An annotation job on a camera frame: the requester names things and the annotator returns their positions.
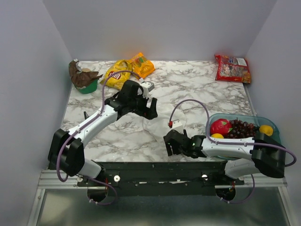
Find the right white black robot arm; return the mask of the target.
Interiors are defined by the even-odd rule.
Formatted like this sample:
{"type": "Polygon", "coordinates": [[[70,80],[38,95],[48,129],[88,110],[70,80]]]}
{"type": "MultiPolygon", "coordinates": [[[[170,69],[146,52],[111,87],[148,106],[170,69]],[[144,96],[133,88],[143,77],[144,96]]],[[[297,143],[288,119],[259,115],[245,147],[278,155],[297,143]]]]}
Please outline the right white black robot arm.
{"type": "Polygon", "coordinates": [[[216,156],[233,158],[216,173],[217,181],[223,185],[248,174],[261,173],[270,178],[283,178],[285,175],[285,148],[263,133],[241,139],[203,135],[189,138],[185,132],[172,129],[163,139],[168,156],[183,154],[194,159],[216,156]]]}

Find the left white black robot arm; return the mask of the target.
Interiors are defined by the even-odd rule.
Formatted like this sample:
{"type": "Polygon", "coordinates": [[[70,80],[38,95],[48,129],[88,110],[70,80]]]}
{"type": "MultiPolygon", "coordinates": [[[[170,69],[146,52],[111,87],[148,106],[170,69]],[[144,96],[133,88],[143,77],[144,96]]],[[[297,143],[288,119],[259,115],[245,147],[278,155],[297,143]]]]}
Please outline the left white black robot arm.
{"type": "Polygon", "coordinates": [[[127,80],[119,92],[103,100],[102,107],[82,123],[68,131],[59,129],[54,133],[48,154],[49,163],[70,177],[81,175],[88,177],[92,185],[101,185],[104,182],[104,168],[85,158],[84,148],[104,128],[128,113],[148,120],[156,118],[157,99],[149,98],[153,89],[152,82],[127,80]]]}

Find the white cloth garment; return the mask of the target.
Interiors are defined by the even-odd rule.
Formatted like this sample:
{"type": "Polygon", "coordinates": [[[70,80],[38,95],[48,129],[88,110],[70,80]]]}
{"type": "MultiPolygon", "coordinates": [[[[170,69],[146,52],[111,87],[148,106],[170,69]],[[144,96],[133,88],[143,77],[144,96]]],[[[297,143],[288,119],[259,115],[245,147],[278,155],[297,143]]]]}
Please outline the white cloth garment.
{"type": "Polygon", "coordinates": [[[174,105],[172,104],[158,105],[157,118],[152,120],[143,119],[143,129],[149,132],[157,142],[163,142],[163,136],[169,132],[168,123],[173,110],[174,105]]]}

